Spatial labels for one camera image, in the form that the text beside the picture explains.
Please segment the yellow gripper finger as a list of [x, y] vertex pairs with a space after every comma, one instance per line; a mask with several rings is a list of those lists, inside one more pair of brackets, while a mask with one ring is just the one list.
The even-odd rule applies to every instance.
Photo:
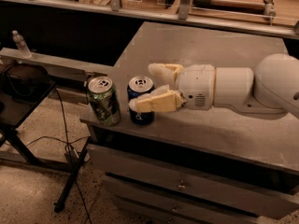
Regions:
[[129, 101], [129, 107], [139, 113], [173, 112], [185, 103], [180, 91], [173, 91], [163, 85], [150, 93], [145, 93]]
[[185, 68], [181, 64], [151, 63], [148, 65], [148, 70], [159, 84], [168, 84], [171, 88], [175, 89], [178, 86], [178, 75]]

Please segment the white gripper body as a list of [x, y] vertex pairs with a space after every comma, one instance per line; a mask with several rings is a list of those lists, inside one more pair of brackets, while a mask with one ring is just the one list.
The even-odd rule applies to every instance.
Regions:
[[216, 69], [210, 64], [195, 64], [185, 68], [177, 80], [178, 90], [191, 110], [209, 110], [213, 103]]

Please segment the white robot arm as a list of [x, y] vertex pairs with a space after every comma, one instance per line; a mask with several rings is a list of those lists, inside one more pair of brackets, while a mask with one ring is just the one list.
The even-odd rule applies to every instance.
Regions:
[[299, 118], [299, 61], [289, 55], [269, 55], [253, 69], [151, 63], [148, 70], [163, 85], [131, 99], [136, 112], [219, 107], [257, 119]]

